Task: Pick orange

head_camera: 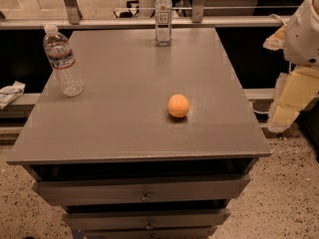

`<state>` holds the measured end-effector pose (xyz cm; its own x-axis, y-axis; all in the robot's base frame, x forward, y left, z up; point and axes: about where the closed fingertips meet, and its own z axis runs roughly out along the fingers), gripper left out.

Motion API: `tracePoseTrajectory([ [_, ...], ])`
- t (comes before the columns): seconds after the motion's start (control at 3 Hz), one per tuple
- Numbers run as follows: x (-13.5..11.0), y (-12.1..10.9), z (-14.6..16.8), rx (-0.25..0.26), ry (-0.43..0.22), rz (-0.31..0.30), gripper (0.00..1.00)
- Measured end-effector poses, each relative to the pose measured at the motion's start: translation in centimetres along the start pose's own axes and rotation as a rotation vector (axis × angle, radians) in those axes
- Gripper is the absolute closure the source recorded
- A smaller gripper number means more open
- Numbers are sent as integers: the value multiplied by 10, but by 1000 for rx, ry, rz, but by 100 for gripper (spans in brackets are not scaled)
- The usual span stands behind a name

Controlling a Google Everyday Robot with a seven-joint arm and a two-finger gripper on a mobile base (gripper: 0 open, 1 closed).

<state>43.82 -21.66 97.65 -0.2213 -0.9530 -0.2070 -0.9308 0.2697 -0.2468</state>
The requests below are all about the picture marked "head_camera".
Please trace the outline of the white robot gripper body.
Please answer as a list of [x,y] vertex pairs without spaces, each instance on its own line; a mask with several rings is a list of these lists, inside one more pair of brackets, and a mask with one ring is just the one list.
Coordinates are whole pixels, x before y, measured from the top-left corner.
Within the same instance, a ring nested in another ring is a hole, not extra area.
[[287,23],[284,58],[295,64],[319,67],[319,0],[304,0]]

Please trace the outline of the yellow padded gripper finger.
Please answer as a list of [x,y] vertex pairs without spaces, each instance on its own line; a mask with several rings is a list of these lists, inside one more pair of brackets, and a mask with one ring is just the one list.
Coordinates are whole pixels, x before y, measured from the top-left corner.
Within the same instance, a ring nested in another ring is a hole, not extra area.
[[295,122],[319,93],[319,69],[297,66],[291,73],[281,73],[276,81],[267,128],[284,132]]
[[271,36],[269,36],[263,43],[265,49],[271,51],[277,51],[283,48],[283,41],[285,35],[286,26],[281,26]]

